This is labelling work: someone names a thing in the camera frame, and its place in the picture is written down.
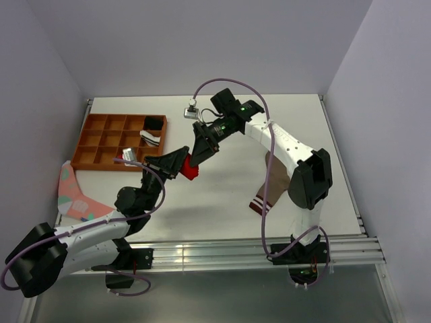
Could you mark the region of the red christmas sock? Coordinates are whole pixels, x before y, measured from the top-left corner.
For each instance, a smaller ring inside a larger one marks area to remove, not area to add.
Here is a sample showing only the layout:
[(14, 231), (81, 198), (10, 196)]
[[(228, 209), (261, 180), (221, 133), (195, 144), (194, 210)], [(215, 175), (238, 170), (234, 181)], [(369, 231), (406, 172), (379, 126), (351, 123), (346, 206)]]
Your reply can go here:
[(180, 161), (179, 173), (192, 181), (199, 175), (199, 166), (191, 165), (191, 154), (187, 153)]

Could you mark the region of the brown striped sock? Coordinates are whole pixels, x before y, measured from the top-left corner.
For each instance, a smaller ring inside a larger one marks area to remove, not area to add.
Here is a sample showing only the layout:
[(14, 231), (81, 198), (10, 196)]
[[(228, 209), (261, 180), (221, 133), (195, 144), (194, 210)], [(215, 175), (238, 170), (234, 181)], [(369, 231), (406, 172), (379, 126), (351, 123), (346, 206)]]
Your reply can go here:
[[(267, 206), (266, 211), (269, 212), (271, 208), (278, 202), (280, 196), (285, 193), (290, 185), (290, 177), (288, 176), (285, 165), (277, 159), (273, 158), (271, 169), (269, 172), (269, 184), (267, 188)], [(263, 195), (265, 192), (265, 185), (262, 184), (258, 189), (255, 197), (251, 200), (248, 207), (259, 215), (262, 215), (263, 209)]]

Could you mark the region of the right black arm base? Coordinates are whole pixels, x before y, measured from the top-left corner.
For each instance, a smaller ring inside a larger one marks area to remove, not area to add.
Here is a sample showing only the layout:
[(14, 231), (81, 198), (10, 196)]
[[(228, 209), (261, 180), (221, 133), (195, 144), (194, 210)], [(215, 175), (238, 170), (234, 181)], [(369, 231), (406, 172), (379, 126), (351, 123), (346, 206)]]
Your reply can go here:
[(267, 259), (274, 265), (293, 265), (293, 264), (326, 264), (331, 260), (327, 251), (327, 245), (324, 242), (317, 242), (307, 246), (301, 243), (296, 244), (285, 254), (278, 254), (290, 244), (271, 244), (271, 253), (275, 256), (267, 256)]

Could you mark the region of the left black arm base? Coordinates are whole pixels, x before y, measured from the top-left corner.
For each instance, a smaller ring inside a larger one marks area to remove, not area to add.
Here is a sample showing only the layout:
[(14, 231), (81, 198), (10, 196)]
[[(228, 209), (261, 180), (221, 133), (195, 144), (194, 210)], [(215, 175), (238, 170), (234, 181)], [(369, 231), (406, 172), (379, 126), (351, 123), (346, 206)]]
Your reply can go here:
[(123, 250), (110, 264), (93, 266), (92, 270), (101, 271), (105, 268), (113, 268), (117, 271), (148, 270), (152, 267), (153, 255), (153, 248)]

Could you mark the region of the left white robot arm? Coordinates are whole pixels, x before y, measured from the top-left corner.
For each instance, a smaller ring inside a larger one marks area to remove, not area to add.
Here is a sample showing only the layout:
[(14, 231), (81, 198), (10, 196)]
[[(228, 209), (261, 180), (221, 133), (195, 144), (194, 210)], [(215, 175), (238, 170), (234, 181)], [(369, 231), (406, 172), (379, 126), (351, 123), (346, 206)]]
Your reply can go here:
[(121, 188), (107, 215), (77, 225), (51, 227), (44, 222), (33, 227), (5, 259), (1, 287), (31, 298), (85, 268), (116, 273), (128, 266), (131, 247), (125, 238), (140, 231), (162, 206), (165, 183), (180, 173), (188, 152), (184, 146), (136, 163), (142, 169), (141, 187)]

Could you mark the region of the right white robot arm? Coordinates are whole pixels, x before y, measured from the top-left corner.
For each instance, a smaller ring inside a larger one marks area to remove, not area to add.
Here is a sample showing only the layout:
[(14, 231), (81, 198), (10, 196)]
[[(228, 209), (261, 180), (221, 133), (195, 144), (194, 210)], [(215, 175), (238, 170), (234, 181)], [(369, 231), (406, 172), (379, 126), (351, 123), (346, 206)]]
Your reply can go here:
[(211, 158), (220, 150), (220, 143), (234, 133), (242, 133), (268, 149), (268, 163), (277, 158), (286, 167), (290, 178), (287, 194), (300, 212), (286, 249), (292, 249), (298, 262), (308, 261), (320, 241), (321, 208), (333, 184), (329, 153), (303, 144), (270, 120), (265, 102), (242, 103), (224, 89), (211, 98), (211, 103), (219, 116), (210, 124), (201, 120), (193, 123), (195, 143), (190, 164), (198, 166)]

